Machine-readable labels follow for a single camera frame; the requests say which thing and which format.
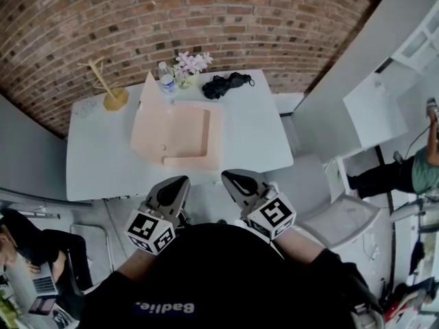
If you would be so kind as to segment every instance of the white table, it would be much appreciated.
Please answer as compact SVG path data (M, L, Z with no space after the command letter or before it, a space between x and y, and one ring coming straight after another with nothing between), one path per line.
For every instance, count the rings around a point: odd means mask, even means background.
M265 172L291 166L292 153L263 72L241 73L252 76L254 87L244 84L217 100L224 107L219 171L155 166L131 150L131 131L143 84L126 88L130 94L128 103L117 112L104 109L105 94L95 97L97 105L86 118L78 114L81 101L75 103L67 148L68 199L147 195L155 184L177 175L189 176L192 184L203 184L220 181L221 172L226 169ZM210 82L214 75L230 74L201 74L200 84ZM179 91L173 99L212 101L196 87Z

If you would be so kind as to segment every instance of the peach tray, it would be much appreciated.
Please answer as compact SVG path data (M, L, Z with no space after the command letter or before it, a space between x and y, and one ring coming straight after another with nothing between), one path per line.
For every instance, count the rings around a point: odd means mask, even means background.
M148 73L134 120L131 148L156 165L220 169L223 109L207 101L166 103Z

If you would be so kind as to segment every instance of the laptop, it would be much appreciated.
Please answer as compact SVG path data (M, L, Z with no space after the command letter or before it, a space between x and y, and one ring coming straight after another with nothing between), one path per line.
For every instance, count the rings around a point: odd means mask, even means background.
M29 313L33 315L49 315L58 296L58 290L56 290L49 263L43 263L40 266L40 270L39 274L31 275L37 297L30 306Z

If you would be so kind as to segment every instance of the plastic bottle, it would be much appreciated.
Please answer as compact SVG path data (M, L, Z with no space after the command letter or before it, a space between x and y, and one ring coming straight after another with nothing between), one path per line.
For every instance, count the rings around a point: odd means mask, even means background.
M174 72L171 67L166 65L166 62L160 62L158 64L158 77L166 93L172 94L175 92L176 83L174 81Z

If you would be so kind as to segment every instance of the brick wall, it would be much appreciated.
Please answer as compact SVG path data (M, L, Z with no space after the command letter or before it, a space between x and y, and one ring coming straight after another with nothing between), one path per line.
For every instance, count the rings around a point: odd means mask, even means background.
M210 71L263 69L273 92L302 92L335 63L374 0L0 0L0 87L66 136L71 104L106 78L143 82L180 51L210 51Z

